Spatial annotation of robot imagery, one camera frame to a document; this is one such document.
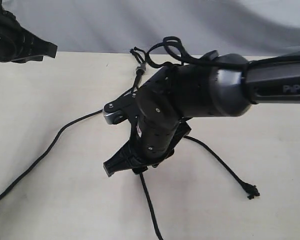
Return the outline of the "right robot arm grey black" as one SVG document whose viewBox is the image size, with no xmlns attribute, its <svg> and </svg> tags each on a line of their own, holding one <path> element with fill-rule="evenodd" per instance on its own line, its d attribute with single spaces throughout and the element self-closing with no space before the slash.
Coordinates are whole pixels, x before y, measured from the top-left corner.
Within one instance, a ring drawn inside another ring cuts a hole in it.
<svg viewBox="0 0 300 240">
<path fill-rule="evenodd" d="M 260 103 L 300 104 L 300 52 L 258 61 L 239 54 L 202 57 L 212 66 L 164 66 L 139 89 L 106 104 L 110 125 L 129 121 L 128 141 L 103 167 L 108 176 L 140 174 L 174 154 L 200 117 L 239 117 Z"/>
</svg>

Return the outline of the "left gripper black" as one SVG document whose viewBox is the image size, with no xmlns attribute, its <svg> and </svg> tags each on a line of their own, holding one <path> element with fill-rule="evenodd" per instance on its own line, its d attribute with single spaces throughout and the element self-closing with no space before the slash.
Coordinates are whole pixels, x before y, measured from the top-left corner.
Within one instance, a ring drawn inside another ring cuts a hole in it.
<svg viewBox="0 0 300 240">
<path fill-rule="evenodd" d="M 0 0 L 0 62 L 41 62 L 44 57 L 54 59 L 58 46 L 23 28 L 2 3 Z"/>
</svg>

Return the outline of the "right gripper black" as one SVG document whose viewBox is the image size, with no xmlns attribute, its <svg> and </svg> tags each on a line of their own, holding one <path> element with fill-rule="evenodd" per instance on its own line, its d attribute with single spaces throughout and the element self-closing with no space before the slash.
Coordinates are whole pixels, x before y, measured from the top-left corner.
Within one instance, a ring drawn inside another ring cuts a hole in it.
<svg viewBox="0 0 300 240">
<path fill-rule="evenodd" d="M 176 145 L 190 131 L 186 122 L 166 129 L 140 119 L 136 125 L 134 149 L 128 140 L 103 163 L 103 168 L 108 177 L 125 170 L 132 170 L 135 175 L 141 174 L 145 171 L 145 166 L 158 165 L 173 155 Z"/>
</svg>

